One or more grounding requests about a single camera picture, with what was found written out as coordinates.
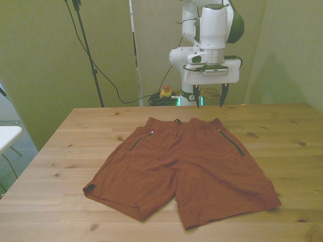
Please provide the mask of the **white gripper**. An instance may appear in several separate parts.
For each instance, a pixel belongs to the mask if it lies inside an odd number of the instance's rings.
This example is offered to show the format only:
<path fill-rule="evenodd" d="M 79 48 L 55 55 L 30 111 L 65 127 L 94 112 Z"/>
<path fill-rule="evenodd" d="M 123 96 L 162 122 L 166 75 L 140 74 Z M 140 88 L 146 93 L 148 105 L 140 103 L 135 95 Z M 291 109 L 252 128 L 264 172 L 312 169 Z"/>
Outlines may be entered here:
<path fill-rule="evenodd" d="M 184 83 L 193 85 L 193 95 L 197 107 L 200 106 L 199 85 L 222 84 L 219 106 L 222 107 L 228 94 L 229 84 L 239 81 L 240 60 L 226 59 L 224 63 L 210 66 L 206 64 L 187 64 L 183 66 Z"/>

